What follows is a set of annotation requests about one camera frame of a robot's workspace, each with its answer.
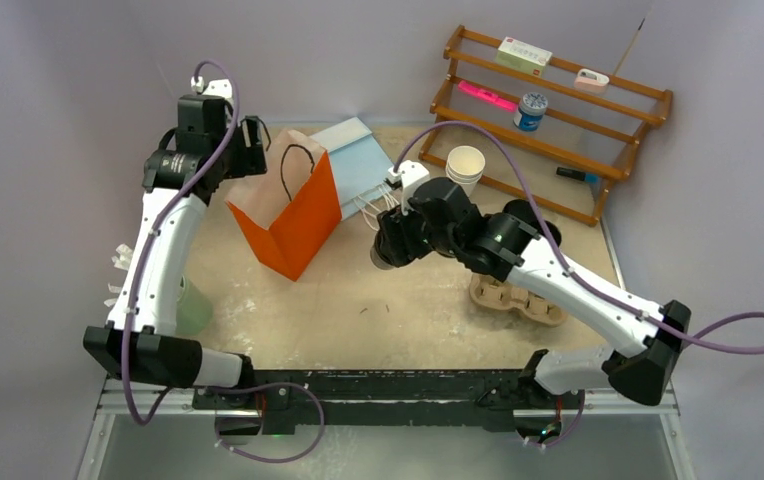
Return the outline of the orange paper bag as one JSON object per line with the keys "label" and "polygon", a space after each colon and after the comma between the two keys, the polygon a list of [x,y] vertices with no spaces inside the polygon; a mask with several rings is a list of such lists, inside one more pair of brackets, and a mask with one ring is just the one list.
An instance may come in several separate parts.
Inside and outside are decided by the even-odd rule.
{"label": "orange paper bag", "polygon": [[268,171],[230,182],[225,201],[258,261],[296,281],[342,219],[328,151],[285,128],[265,153]]}

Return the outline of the black paper cup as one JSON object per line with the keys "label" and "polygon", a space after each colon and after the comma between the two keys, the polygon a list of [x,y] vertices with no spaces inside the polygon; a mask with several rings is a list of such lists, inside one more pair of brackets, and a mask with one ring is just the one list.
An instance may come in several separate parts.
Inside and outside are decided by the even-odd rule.
{"label": "black paper cup", "polygon": [[538,228],[540,234],[544,237],[547,237],[547,232],[550,233],[552,236],[554,243],[557,246],[560,246],[562,243],[562,234],[559,230],[559,228],[553,224],[550,221],[545,221],[544,225],[541,225],[540,223],[536,223],[536,227]]}
{"label": "black paper cup", "polygon": [[392,255],[388,249],[372,246],[370,248],[370,259],[373,265],[380,270],[391,270],[397,268],[396,256]]}

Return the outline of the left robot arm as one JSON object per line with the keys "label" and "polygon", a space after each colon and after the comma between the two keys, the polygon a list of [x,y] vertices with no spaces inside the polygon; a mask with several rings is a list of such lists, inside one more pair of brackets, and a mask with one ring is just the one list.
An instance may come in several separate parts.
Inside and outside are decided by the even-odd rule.
{"label": "left robot arm", "polygon": [[253,402],[250,359],[181,337],[177,302],[189,250],[220,183],[266,171],[257,119],[239,119],[229,95],[178,100],[176,127],[144,164],[141,227],[124,285],[104,326],[89,326],[83,336],[85,350],[111,377],[217,387],[233,409]]}

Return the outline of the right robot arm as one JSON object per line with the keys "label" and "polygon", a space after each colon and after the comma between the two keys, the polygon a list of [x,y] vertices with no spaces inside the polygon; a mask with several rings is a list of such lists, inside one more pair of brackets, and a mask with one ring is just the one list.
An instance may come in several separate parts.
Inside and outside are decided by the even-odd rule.
{"label": "right robot arm", "polygon": [[629,305],[619,308],[580,286],[559,263],[533,208],[522,199],[483,215],[464,190],[446,177],[403,185],[402,200],[378,215],[371,259],[380,269],[404,267],[432,252],[454,258],[473,273],[522,288],[588,325],[605,344],[575,353],[542,351],[532,356],[519,381],[522,399],[542,407],[571,390],[612,387],[647,406],[661,402],[681,354],[679,334],[691,311],[671,300],[663,305],[635,296],[572,263],[573,272],[598,290]]}

